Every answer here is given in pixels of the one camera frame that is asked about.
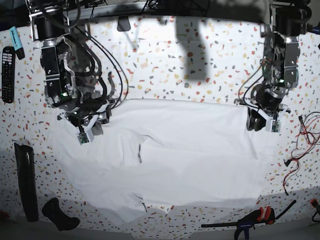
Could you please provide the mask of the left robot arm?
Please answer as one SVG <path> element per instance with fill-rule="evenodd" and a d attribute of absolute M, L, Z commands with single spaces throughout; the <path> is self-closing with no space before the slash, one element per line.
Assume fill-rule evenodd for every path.
<path fill-rule="evenodd" d="M 265 39 L 262 76 L 248 89 L 249 97 L 241 103 L 247 106 L 248 131 L 278 133 L 280 119 L 290 109 L 282 101 L 299 83 L 299 37 L 307 32 L 312 16 L 308 0 L 276 0 L 270 4 L 270 24 L 264 25 L 260 35 Z"/>

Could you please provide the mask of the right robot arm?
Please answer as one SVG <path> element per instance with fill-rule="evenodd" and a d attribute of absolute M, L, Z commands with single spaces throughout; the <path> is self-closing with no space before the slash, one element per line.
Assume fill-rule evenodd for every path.
<path fill-rule="evenodd" d="M 25 4 L 31 38 L 42 43 L 40 64 L 45 72 L 45 100 L 51 107 L 64 111 L 64 118 L 76 128 L 80 143 L 91 142 L 94 139 L 93 129 L 98 124 L 108 123 L 111 102 L 107 96 L 107 85 L 101 77 L 98 78 L 102 87 L 99 97 L 93 97 L 77 84 L 80 77 L 92 77 L 96 67 L 92 55 L 71 35 L 71 30 L 81 18 L 84 1 L 27 0 Z M 72 48 L 66 40 L 88 57 L 88 71 L 75 72 L 69 66 Z"/>

